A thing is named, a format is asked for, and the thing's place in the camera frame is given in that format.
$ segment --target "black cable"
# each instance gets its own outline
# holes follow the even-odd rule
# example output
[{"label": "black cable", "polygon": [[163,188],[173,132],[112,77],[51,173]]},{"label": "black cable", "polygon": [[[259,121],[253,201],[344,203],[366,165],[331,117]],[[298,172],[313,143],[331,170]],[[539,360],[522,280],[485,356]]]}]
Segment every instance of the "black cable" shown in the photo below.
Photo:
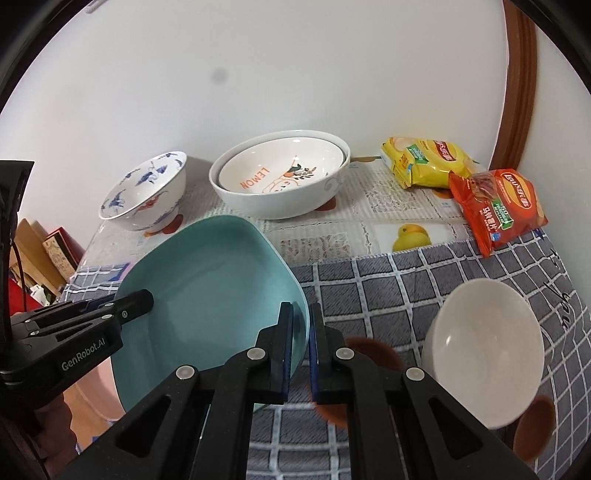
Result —
[{"label": "black cable", "polygon": [[25,286],[25,275],[22,272],[21,254],[18,253],[18,248],[15,242],[12,242],[12,249],[17,256],[18,274],[21,276],[21,290],[22,290],[22,308],[23,312],[27,311],[27,287]]}]

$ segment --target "gray plaid fabric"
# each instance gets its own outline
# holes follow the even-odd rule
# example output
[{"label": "gray plaid fabric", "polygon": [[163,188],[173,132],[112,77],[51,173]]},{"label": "gray plaid fabric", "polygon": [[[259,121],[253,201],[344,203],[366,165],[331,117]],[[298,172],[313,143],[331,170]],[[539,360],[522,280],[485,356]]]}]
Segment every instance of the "gray plaid fabric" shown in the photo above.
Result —
[{"label": "gray plaid fabric", "polygon": [[[427,329],[459,284],[489,277],[516,289],[529,301],[543,333],[545,369],[539,393],[556,404],[557,428],[534,468],[541,480],[558,479],[589,436],[589,312],[541,231],[522,236],[486,259],[477,251],[473,241],[456,242],[292,270],[308,301],[322,305],[327,325],[346,337],[372,336],[391,345],[408,367],[420,366]],[[118,279],[126,268],[83,270],[67,286],[63,299],[116,290],[119,282],[110,279]],[[304,360],[292,379],[288,402],[255,413],[249,480],[350,479],[347,432],[316,413],[308,385]]]}]

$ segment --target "green label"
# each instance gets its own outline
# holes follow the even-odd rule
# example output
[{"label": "green label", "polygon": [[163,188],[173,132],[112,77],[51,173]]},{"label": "green label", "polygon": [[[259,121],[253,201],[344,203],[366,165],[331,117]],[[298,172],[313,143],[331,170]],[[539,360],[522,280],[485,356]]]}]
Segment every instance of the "green label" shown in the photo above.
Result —
[{"label": "green label", "polygon": [[499,219],[499,223],[501,224],[501,230],[507,230],[511,228],[513,225],[513,218],[507,212],[507,208],[503,205],[498,198],[492,201],[492,208],[495,211],[496,217]]},{"label": "green label", "polygon": [[417,147],[417,144],[412,144],[408,147],[408,151],[414,157],[415,163],[429,163],[423,152],[421,152],[421,149]]}]

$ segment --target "teal bowl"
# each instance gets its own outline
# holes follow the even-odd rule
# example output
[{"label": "teal bowl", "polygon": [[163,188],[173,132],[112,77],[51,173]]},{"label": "teal bowl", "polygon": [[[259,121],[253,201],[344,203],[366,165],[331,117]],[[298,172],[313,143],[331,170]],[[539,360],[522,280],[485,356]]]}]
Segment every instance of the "teal bowl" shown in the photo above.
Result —
[{"label": "teal bowl", "polygon": [[121,404],[129,411],[180,365],[223,365],[294,306],[291,374],[304,358],[310,317],[300,284],[269,241],[247,220],[215,216],[156,247],[124,278],[116,298],[141,288],[151,312],[123,325],[111,357]]}]

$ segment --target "wooden door frame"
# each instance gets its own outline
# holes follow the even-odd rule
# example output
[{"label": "wooden door frame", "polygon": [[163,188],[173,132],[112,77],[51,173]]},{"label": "wooden door frame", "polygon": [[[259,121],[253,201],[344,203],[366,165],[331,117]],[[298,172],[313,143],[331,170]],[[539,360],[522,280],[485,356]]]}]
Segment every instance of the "wooden door frame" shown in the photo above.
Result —
[{"label": "wooden door frame", "polygon": [[501,126],[490,170],[519,166],[534,111],[538,75],[535,24],[510,0],[503,0],[509,65]]}]

